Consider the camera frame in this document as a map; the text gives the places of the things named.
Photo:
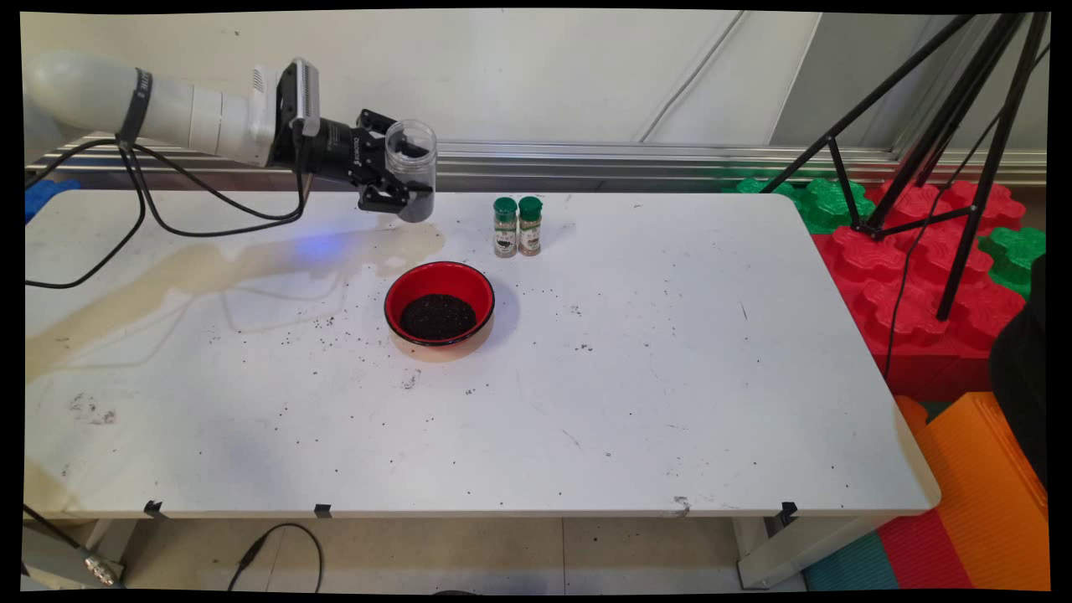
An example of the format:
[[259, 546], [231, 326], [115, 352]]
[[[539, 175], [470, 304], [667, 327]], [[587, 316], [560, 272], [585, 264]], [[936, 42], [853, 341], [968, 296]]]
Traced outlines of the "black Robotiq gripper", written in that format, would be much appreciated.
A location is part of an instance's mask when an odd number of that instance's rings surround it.
[[364, 211], [432, 211], [433, 174], [385, 172], [388, 164], [432, 162], [432, 130], [419, 120], [394, 120], [361, 111], [356, 126], [322, 120], [317, 134], [302, 132], [306, 120], [291, 119], [291, 170], [359, 187]]

